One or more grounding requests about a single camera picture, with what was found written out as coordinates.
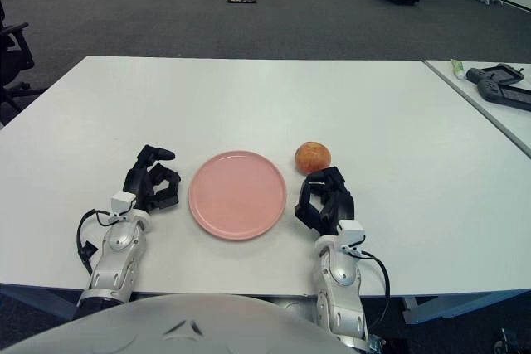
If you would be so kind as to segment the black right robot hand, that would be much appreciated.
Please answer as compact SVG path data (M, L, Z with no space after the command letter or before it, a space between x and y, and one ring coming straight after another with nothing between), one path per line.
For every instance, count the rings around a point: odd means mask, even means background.
M312 172L304 179L295 217L320 235L337 235L341 220L353 220L354 200L336 167Z

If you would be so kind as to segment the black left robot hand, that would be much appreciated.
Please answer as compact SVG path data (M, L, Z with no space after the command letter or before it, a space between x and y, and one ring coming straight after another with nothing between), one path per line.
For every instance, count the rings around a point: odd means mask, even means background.
M123 191L134 194L135 209L150 213L179 203L178 185L181 177L159 161L174 160L175 154L164 148L145 145L136 163L128 171Z

